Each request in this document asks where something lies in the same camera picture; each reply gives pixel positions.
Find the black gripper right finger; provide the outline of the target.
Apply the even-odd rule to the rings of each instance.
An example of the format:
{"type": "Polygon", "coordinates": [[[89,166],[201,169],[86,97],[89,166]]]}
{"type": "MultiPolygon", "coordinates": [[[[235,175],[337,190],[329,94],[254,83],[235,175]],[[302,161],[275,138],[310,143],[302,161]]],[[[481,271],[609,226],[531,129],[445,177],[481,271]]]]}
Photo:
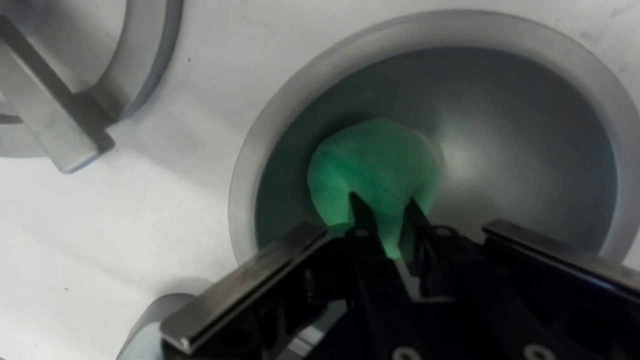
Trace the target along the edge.
{"type": "Polygon", "coordinates": [[[564,243],[542,237],[505,221],[492,221],[484,226],[487,243],[536,259],[552,269],[570,273],[601,291],[609,291],[622,299],[640,299],[640,273],[608,259],[575,251],[564,243]]]}

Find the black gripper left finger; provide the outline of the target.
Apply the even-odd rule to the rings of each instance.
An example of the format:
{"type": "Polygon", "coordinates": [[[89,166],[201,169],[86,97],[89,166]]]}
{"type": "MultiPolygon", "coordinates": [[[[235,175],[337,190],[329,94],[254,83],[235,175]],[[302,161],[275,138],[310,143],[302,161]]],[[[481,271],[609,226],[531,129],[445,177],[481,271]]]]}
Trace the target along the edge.
{"type": "Polygon", "coordinates": [[[328,231],[302,222],[159,323],[168,355],[278,355],[323,310],[306,275],[328,231]]]}

